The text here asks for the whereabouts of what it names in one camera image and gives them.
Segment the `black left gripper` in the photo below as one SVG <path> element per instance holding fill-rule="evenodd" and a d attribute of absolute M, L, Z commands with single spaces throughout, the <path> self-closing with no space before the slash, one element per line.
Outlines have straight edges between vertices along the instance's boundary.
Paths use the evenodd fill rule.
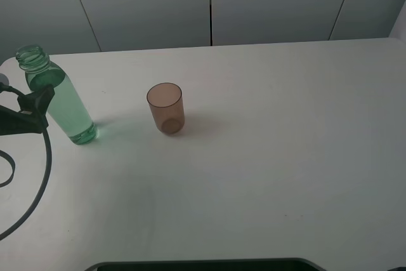
<path fill-rule="evenodd" d="M 52 85 L 47 85 L 28 95 L 19 95 L 19 112 L 1 106 L 1 136 L 43 133 L 48 127 L 44 114 L 47 113 L 54 95 Z"/>

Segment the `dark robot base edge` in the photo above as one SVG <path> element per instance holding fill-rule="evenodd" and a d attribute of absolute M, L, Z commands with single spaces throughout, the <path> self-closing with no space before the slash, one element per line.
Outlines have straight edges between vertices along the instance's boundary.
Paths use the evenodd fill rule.
<path fill-rule="evenodd" d="M 322 270 L 322 267 L 302 258 L 265 258 L 191 261 L 105 262 L 89 270 Z"/>

